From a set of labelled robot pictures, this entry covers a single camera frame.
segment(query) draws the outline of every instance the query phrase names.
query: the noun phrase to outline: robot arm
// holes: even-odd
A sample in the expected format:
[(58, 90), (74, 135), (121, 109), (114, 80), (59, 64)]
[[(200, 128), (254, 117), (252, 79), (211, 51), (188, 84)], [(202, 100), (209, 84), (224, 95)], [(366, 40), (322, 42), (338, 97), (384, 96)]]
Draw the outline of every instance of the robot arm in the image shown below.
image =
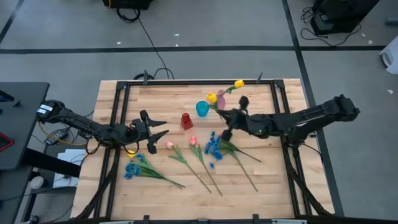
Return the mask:
[(359, 114), (353, 102), (344, 95), (336, 96), (322, 105), (296, 113), (253, 114), (248, 115), (249, 100), (242, 96), (240, 109), (217, 110), (228, 125), (221, 136), (229, 141), (232, 129), (240, 129), (261, 139), (269, 136), (287, 136), (289, 143), (299, 144), (307, 136), (335, 121), (353, 121)]
[(104, 147), (126, 146), (147, 139), (147, 147), (151, 154), (157, 152), (156, 142), (169, 131), (152, 135), (150, 127), (160, 126), (166, 122), (151, 120), (145, 110), (140, 112), (141, 120), (133, 120), (129, 127), (124, 124), (99, 124), (74, 113), (61, 101), (55, 100), (45, 101), (37, 110), (36, 115), (41, 123), (63, 123), (76, 128), (81, 137), (85, 139), (94, 137), (100, 146)]

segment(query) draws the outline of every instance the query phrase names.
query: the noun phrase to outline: yellow tulip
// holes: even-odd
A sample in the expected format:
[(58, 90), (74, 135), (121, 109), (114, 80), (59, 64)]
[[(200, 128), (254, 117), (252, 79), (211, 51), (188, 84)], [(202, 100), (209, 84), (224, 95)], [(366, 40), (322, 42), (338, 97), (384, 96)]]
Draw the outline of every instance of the yellow tulip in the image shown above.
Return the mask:
[(209, 94), (207, 94), (207, 100), (210, 103), (216, 103), (217, 102), (217, 95), (214, 94), (214, 93), (209, 93)]
[(133, 150), (127, 150), (128, 152), (130, 152), (130, 153), (127, 153), (127, 155), (131, 158), (131, 159), (133, 159), (134, 158), (134, 156), (136, 156), (136, 154), (133, 154), (134, 153), (134, 151)]
[(235, 88), (242, 88), (244, 86), (243, 80), (236, 80), (235, 81)]

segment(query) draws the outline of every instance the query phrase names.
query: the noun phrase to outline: blue glass cup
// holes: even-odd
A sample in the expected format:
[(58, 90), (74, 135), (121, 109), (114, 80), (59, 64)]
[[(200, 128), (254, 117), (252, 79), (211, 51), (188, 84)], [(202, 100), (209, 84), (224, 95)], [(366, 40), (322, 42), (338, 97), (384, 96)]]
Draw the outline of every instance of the blue glass cup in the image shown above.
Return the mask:
[(205, 101), (200, 101), (197, 103), (197, 113), (200, 117), (204, 117), (207, 115), (209, 111), (209, 104)]

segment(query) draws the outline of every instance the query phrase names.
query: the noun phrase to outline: wooden table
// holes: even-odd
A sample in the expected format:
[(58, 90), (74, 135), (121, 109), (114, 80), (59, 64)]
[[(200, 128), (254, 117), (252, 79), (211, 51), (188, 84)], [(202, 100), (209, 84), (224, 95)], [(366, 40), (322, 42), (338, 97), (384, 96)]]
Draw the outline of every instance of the wooden table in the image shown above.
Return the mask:
[[(94, 121), (109, 124), (113, 99), (117, 81), (102, 81), (95, 106)], [(285, 79), (285, 89), (289, 101), (290, 112), (307, 108), (303, 89), (299, 79)], [(172, 86), (132, 86), (127, 106), (126, 125), (132, 119), (139, 118), (140, 110), (147, 110), (149, 116), (157, 121), (167, 121), (167, 124), (152, 128), (153, 133), (169, 129), (157, 145), (158, 153), (150, 155), (141, 143), (140, 152), (145, 154), (152, 165), (170, 179), (186, 186), (180, 190), (164, 180), (146, 177), (133, 177), (131, 180), (123, 178), (124, 168), (129, 162), (127, 154), (121, 154), (116, 191), (113, 202), (112, 220), (142, 220), (144, 215), (150, 215), (151, 220), (193, 220), (206, 219), (250, 219), (253, 214), (260, 218), (293, 218), (292, 204), (287, 183), (284, 157), (282, 155), (279, 138), (258, 139), (242, 131), (233, 132), (232, 143), (240, 150), (260, 159), (257, 162), (242, 154), (238, 155), (247, 173), (252, 178), (258, 192), (250, 184), (238, 163), (225, 156), (216, 163), (210, 172), (223, 193), (219, 195), (199, 160), (188, 148), (191, 136), (196, 136), (198, 142), (204, 146), (210, 132), (222, 132), (226, 125), (212, 110), (206, 118), (196, 114), (195, 105), (205, 100), (209, 92), (225, 90), (230, 85), (172, 85)], [(245, 85), (226, 95), (226, 110), (239, 108), (238, 100), (242, 95), (249, 98), (249, 113), (275, 113), (271, 97), (271, 88), (265, 85)], [(118, 117), (121, 115), (123, 93), (119, 100)], [(280, 107), (283, 112), (282, 100), (279, 96)], [(193, 128), (184, 131), (180, 125), (181, 115), (189, 113), (193, 121)], [(178, 144), (182, 153), (193, 170), (209, 186), (212, 194), (207, 191), (200, 181), (182, 163), (168, 158), (174, 152), (166, 148), (165, 142)], [(317, 148), (315, 139), (308, 138), (306, 143)], [(89, 148), (96, 146), (95, 141), (89, 143)], [(136, 150), (136, 145), (129, 145), (128, 149)], [(300, 147), (300, 155), (308, 188), (318, 201), (333, 213), (331, 197), (326, 183), (319, 154), (307, 148)], [(89, 156), (83, 164), (80, 173), (75, 201), (71, 217), (78, 215), (88, 204), (96, 189), (100, 178), (104, 149)], [(213, 162), (210, 155), (204, 156), (205, 163)], [(297, 190), (300, 211), (303, 209), (301, 193)], [(108, 192), (105, 192), (101, 207), (101, 214), (105, 214)]]

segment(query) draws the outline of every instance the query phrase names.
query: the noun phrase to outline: yellow object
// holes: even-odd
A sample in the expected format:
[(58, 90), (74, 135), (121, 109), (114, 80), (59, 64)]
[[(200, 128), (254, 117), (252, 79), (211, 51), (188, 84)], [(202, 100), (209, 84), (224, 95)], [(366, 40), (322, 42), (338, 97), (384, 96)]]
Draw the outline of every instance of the yellow object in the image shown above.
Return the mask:
[(244, 86), (243, 80), (236, 80), (235, 81), (235, 88), (242, 88)]
[[(42, 130), (42, 132), (43, 132), (45, 135), (47, 135), (49, 138), (58, 139), (57, 137), (54, 137), (54, 136), (52, 136), (51, 134), (45, 132), (44, 129), (43, 129), (42, 123), (38, 122), (38, 124), (39, 124), (39, 128)], [(64, 143), (64, 144), (71, 145), (71, 146), (85, 146), (85, 145), (86, 145), (86, 143), (84, 143), (84, 144), (75, 144), (75, 143), (67, 142), (67, 141), (64, 141), (64, 140), (61, 140), (61, 139), (58, 139), (58, 141), (59, 141), (59, 142), (62, 142), (62, 143)]]
[(207, 94), (207, 100), (210, 103), (216, 103), (217, 102), (217, 95), (214, 94), (214, 93), (209, 93), (209, 94)]
[(133, 159), (134, 156), (136, 156), (136, 152), (134, 152), (133, 150), (127, 150), (127, 151), (130, 152), (130, 153), (127, 153), (127, 155), (128, 155), (131, 159)]

